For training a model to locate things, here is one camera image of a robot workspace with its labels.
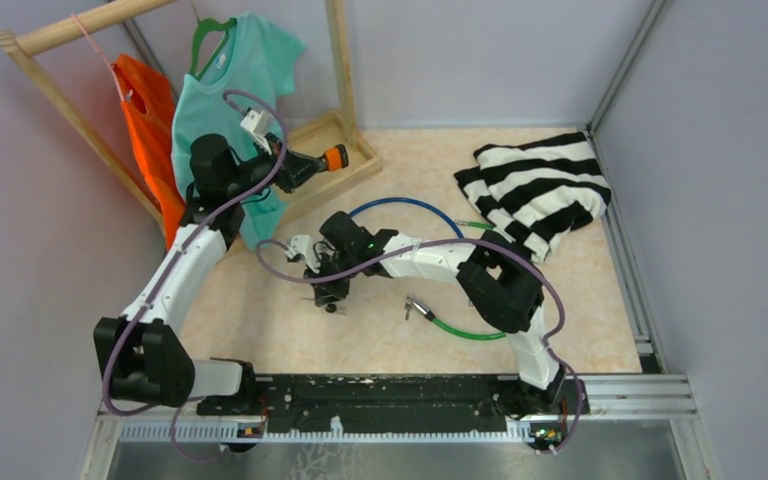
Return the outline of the orange padlock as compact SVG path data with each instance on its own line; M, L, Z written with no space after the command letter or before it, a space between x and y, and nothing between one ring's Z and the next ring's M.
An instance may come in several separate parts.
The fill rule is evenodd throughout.
M337 144L323 153L326 170L337 172L349 166L349 155L344 144Z

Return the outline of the blue cable lock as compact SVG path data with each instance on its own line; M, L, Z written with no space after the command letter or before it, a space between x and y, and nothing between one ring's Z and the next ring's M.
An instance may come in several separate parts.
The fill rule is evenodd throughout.
M367 201L353 209L348 214L350 217L356 217L371 210L380 209L386 206L392 206L398 210L400 217L409 217L414 213L421 212L421 215L430 215L445 224L449 231L456 238L464 238L465 234L462 228L456 223L453 217L445 213L439 207L420 199L405 196L389 196Z

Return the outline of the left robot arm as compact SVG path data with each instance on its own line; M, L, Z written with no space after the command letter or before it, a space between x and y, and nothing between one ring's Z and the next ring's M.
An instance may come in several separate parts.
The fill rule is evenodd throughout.
M102 374L103 402L180 407L191 399L220 397L237 414L252 411L260 388L250 364L194 360L178 333L208 274L234 243L245 213L241 203L268 187L292 193L313 176L348 166L342 145L313 157L294 152L276 135L257 135L256 155L240 161L220 134L191 145L194 181L172 246L137 298L116 318L103 317L93 331Z

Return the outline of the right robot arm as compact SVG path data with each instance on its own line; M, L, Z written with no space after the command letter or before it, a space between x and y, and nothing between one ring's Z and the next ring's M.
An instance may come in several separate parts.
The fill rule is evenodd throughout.
M417 278L459 286L479 316L501 331L514 352L523 398L536 412L550 411L562 398L566 370L544 343L544 287L513 244L485 232L479 239L425 246L423 240L394 229L375 233L339 211L319 229L319 239L297 235L288 259L306 264L313 301L332 307L347 298L357 274Z

